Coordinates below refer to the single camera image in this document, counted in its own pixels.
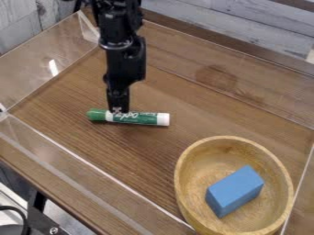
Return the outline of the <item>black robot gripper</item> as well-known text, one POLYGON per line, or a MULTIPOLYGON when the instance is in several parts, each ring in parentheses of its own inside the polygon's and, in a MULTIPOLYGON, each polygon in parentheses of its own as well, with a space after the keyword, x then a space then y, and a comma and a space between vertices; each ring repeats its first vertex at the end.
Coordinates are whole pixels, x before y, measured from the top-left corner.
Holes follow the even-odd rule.
POLYGON ((130 106, 128 87, 146 77, 146 40, 134 36, 122 42, 99 38, 99 47, 105 51, 107 72, 103 76, 107 89, 108 109, 114 114, 127 113, 130 106))

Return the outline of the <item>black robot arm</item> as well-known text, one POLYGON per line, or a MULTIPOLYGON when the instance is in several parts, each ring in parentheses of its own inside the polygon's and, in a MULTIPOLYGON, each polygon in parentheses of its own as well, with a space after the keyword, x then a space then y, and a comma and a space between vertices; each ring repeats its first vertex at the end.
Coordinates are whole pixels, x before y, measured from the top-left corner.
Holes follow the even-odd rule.
POLYGON ((105 51, 109 111, 127 113, 130 87, 146 77, 146 39, 138 35, 143 25, 142 0, 91 0, 99 28, 97 45, 105 51))

